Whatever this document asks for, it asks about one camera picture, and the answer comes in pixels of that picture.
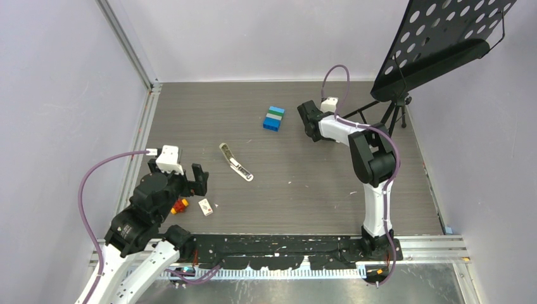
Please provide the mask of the white staples box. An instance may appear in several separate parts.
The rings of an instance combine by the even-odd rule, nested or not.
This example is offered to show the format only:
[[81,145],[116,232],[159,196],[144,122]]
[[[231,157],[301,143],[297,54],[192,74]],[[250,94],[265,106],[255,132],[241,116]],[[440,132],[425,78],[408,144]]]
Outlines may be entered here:
[[207,216],[209,216],[209,215],[211,215],[213,213],[213,208],[212,208],[211,204],[209,203],[209,201],[206,198],[200,200],[198,202],[198,205],[199,205],[201,211],[203,212],[204,216],[207,217]]

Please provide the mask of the olive green white stapler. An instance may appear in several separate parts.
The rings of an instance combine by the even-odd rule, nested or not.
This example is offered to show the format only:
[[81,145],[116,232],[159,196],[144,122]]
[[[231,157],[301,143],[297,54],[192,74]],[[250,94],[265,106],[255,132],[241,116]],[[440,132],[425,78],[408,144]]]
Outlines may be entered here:
[[240,175],[245,181],[251,182],[254,178],[254,175],[246,170],[235,158],[232,151],[230,150],[227,143],[222,142],[219,145],[219,149],[221,150],[224,158],[227,160],[230,168],[235,171],[238,175]]

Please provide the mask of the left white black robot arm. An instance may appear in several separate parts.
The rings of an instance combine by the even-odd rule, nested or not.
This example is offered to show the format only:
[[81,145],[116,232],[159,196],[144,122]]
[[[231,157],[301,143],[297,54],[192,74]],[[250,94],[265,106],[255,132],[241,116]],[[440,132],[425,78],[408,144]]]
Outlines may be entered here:
[[194,254],[193,235],[178,225],[170,226],[138,268],[127,275],[148,243],[157,237],[173,205],[180,198],[204,196],[210,174],[194,163],[194,180],[185,173],[160,170],[148,163],[145,175],[129,205],[116,215],[108,229],[98,264],[77,303],[134,303],[172,263],[187,262]]

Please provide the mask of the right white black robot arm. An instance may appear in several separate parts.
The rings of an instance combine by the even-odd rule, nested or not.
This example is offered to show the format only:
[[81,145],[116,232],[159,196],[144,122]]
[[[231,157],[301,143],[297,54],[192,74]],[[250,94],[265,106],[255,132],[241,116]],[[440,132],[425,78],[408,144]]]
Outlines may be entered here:
[[381,123],[365,125],[323,112],[312,100],[302,103],[297,110],[305,134],[312,141],[335,141],[350,149],[354,173],[364,186],[363,255],[377,260],[387,252],[387,257],[396,261],[391,188],[400,169],[400,154],[386,128]]

